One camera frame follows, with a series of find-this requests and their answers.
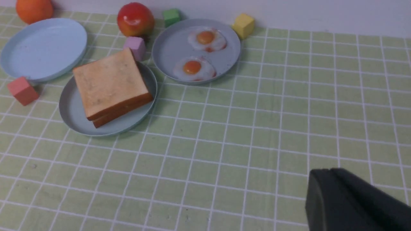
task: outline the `yellow cube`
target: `yellow cube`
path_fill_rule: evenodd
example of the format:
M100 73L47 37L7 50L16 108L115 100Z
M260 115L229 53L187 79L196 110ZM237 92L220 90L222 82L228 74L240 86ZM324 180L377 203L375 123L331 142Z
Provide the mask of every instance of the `yellow cube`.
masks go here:
M254 18L246 14L240 14L231 26L241 39L245 39L254 30Z

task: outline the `plate rim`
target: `plate rim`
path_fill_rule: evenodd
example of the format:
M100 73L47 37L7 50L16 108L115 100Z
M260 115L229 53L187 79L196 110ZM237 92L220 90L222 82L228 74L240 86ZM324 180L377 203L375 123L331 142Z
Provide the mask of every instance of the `plate rim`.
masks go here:
M80 24L79 22L77 22L76 20L73 20L73 19L70 19L70 18L49 18L49 19L44 19L44 20L35 22L35 23L33 23L33 24L27 25L27 26L25 26L22 30L20 30L20 31L17 32L15 35L13 35L11 38L9 38L9 40L6 42L6 44L4 45L4 47L3 47L2 50L4 51L6 47L11 46L10 44L11 44L14 40L16 40L16 39L18 39L19 37L21 37L21 35L25 32L25 30L29 30L29 29L32 28L32 27L38 26L39 24L44 24L44 23L46 23L46 22L48 22L48 21L57 21L57 22L59 22L59 24L63 24L63 23L74 23L74 24L77 24L77 26L79 26L79 28L82 29L82 30L81 30L81 33L82 33L82 36L85 37L85 43L84 43L84 45L83 45L82 51L81 51L80 54L79 54L79 57L78 57L76 60L74 60L73 63L70 63L69 65L67 65L67 66L66 66L65 68L63 68L62 70L60 70L60 71L58 71L58 72L55 72L55 73L53 73L53 74L51 74L51 75L49 75L49 76L41 77L41 78L39 78L39 79L28 79L28 81L31 82L31 83L33 83L33 84L43 83L43 82L46 82L46 81L55 79L55 78L57 78L57 77L60 77L61 75L67 73L67 72L70 71L78 62L80 62L80 61L82 60L82 58L83 58L83 56L84 56L84 54L85 54L85 51L87 50L87 41L88 41L87 31L85 30L85 28L84 28L83 25L81 25L81 24ZM3 69L3 71L4 71L8 76L10 76L10 77L12 77L12 78L14 78L14 79L19 78L20 76L13 76L13 75L11 75L11 74L7 71L7 69L4 68L4 66L5 66L5 65L4 65L4 62L5 62L5 61L2 61L3 59L6 59L5 53L1 52L1 54L0 54L0 66L1 66L1 68Z
M240 40L240 38L237 36L236 32L235 32L229 25L226 25L226 24L224 24L224 23L222 23L222 22L220 22L220 21L213 20L213 19L207 19L207 18L192 18L192 19L185 19L185 20L179 21L179 22L177 22L177 23L175 23L175 24L167 27L164 31L162 31L162 32L156 37L156 39L154 40L154 43L153 43L153 46L152 46L152 49L151 49L151 50L153 51L156 46L160 46L161 43L159 42L159 38L161 37L161 35L162 35L165 31L170 30L170 29L172 29L172 28L174 28L174 27L177 27L179 24L181 24L181 23L183 23L183 22L187 22L187 21L210 21L210 22L213 22L213 23L218 23L218 24L220 24L220 25L222 25L222 26L226 26L227 28L229 28L230 30L232 30L233 33L234 33L234 34L236 35L236 37L237 37L236 42L238 41L238 44L240 45L240 51L238 52L238 56L236 57L236 61L235 61L235 62L233 63L233 65L230 66L230 68L228 68L228 70L225 71L224 73L221 73L220 75L218 75L218 76L216 76L216 77L214 77L214 78L207 79L207 80L201 80L201 81L184 81L184 80L180 80L180 79L176 79L176 78L173 78L173 77L171 77L171 76L168 76L168 75L163 71L162 68L159 68L159 66L157 65L157 61L156 61L157 58L155 58L156 56L154 55L154 53L152 53L152 59L153 59L153 62L154 62L155 67L156 67L163 75L165 75L166 77L168 77L168 78L170 78L171 80L176 81L176 82L178 82L178 83L180 83L180 84L184 84L184 85L201 85L201 84L205 84L205 83L210 83L210 82L212 82L212 81L218 80L218 79L221 78L221 77L224 77L225 74L226 74L227 72L229 72L229 70L230 70L231 68L233 68L234 65L235 65L235 64L238 62L238 60L240 59L240 56L241 56L241 40Z
M142 62L138 62L138 61L137 61L137 63L138 63L139 65L144 66L145 68L147 68L147 69L149 70L150 77L151 77L151 78L154 80L154 82L155 82L155 95L154 95L154 99L153 99L153 101L152 101L152 103L151 103L151 106L150 106L149 109L147 110L146 114L145 114L140 120L136 121L134 124L130 125L129 127L125 128L125 129L118 130L118 131L115 131L115 132L112 132L112 133L106 133L106 134L87 134L87 133L82 133L82 132L80 132L80 131L77 131L76 129L73 129L71 126L69 126L69 125L66 123L66 121L64 120L64 118L61 116L61 115L62 115L62 113L61 113L61 110L62 110L62 109L61 109L61 108L62 108L62 106L61 106L61 105L62 105L61 100L62 100L63 91L66 89L66 87L67 87L67 85L69 84L70 81L74 81L74 83L75 83L74 76L72 76L72 77L70 78L70 80L66 83L66 85L64 86L63 90L61 91L60 98L59 98L59 101L58 101L58 109L59 109L60 117L61 117L63 123L64 123L69 129L73 130L74 132L76 132L76 133L78 133L78 134L85 135L85 136L90 136L90 137L113 136L113 135L117 135L117 134L120 134L120 133L123 133L123 132L127 132L127 131L129 131L130 129L132 129L133 127L139 125L139 124L148 116L148 114L153 110L153 108L154 108L154 106L155 106L155 103L157 102L157 98L158 98L158 94L159 94L159 89L158 89L158 82L157 82L156 76L155 76L154 72L150 69L150 67L148 67L147 65L143 64Z

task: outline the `egg yolk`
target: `egg yolk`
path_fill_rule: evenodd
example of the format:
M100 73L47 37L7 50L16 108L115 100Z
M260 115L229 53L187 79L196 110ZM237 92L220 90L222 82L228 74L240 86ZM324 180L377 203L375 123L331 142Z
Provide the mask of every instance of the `egg yolk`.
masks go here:
M203 45L210 44L214 40L214 37L213 32L206 30L197 34L197 41Z
M183 66L183 70L186 74L197 74L201 69L201 63L195 60L186 62Z

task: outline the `bread slice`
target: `bread slice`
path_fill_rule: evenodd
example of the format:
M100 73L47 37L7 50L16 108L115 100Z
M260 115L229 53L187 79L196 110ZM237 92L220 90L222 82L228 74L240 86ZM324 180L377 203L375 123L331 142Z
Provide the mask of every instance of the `bread slice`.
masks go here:
M150 95L149 97L144 97L141 98L138 102L136 103L132 103L130 105L126 105L124 106L122 109L118 109L115 110L107 115L104 115L96 120L93 120L93 124L95 128L99 128L103 125L105 125L106 123L109 123L115 119L117 119L118 117L125 115L129 112L131 112L132 110L139 108L149 102L151 102L153 100L152 96Z
M152 99L130 48L73 69L88 120Z

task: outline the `egg white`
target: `egg white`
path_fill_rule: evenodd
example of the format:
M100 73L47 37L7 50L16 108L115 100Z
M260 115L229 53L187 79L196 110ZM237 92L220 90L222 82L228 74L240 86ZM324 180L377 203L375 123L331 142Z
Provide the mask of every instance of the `egg white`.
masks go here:
M211 43L201 44L197 41L197 35L203 31L211 31L214 33L215 37ZM200 27L196 29L195 31L191 32L188 35L188 43L191 46L193 46L195 50L208 51L208 52L220 51L226 48L227 46L226 38L224 38L224 36L220 33L220 31L212 27Z
M201 69L196 74L187 74L184 72L184 64L188 61L197 61L201 63ZM178 61L174 67L173 74L178 79L184 81L202 81L211 79L216 76L216 71L214 67L204 58L201 57L187 57L183 58L182 60Z

